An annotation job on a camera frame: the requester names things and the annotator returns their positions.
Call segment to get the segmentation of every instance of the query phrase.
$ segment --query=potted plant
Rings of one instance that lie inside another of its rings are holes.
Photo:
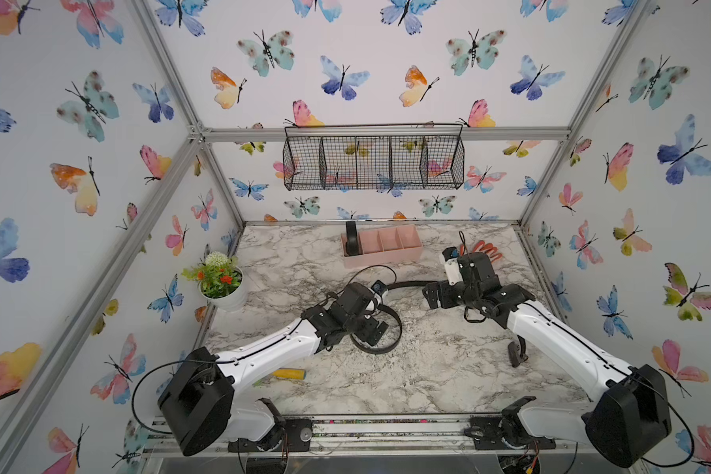
[[[225,311],[237,311],[248,299],[248,284],[243,282],[236,256],[229,258],[222,252],[211,252],[205,261],[184,269],[182,275],[197,281],[200,293],[209,303]]]

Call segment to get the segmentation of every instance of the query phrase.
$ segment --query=pink organizer tray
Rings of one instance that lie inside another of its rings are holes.
[[[358,243],[361,254],[356,256],[348,256],[345,251],[347,236],[342,233],[340,238],[346,269],[368,267],[391,261],[417,261],[421,258],[421,252],[424,251],[424,245],[418,238],[416,226],[412,224],[360,231]]]

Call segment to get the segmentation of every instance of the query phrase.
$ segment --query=black wire basket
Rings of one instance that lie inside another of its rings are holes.
[[[463,184],[463,126],[285,128],[287,190],[448,190]]]

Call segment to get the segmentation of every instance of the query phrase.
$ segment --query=marble countertop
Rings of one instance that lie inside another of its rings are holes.
[[[503,258],[493,267],[502,284],[517,283],[542,297],[510,225],[417,228],[425,250],[420,261],[390,264],[398,280],[445,279],[437,255],[458,245],[458,232],[464,231],[470,245],[483,239],[498,247]],[[341,225],[248,226],[237,250],[251,284],[248,302],[239,312],[217,312],[205,341],[209,351],[233,349],[274,332],[321,301],[326,291],[341,289],[356,272],[342,264],[344,230]],[[370,269],[356,280],[369,285],[377,278],[389,283],[392,274]],[[430,310],[420,288],[390,291],[386,304],[404,324],[403,338],[392,352],[366,354],[346,338],[331,352],[291,365],[305,369],[305,380],[270,376],[247,394],[271,398],[289,415],[490,412],[524,395],[553,402],[586,400],[569,375],[531,344],[529,360],[512,368],[507,345],[513,334],[492,320],[470,324],[461,308]]]

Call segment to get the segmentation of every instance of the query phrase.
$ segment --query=white flower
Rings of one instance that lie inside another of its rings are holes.
[[[211,252],[205,257],[205,264],[213,267],[220,267],[229,263],[229,257],[222,252]]]

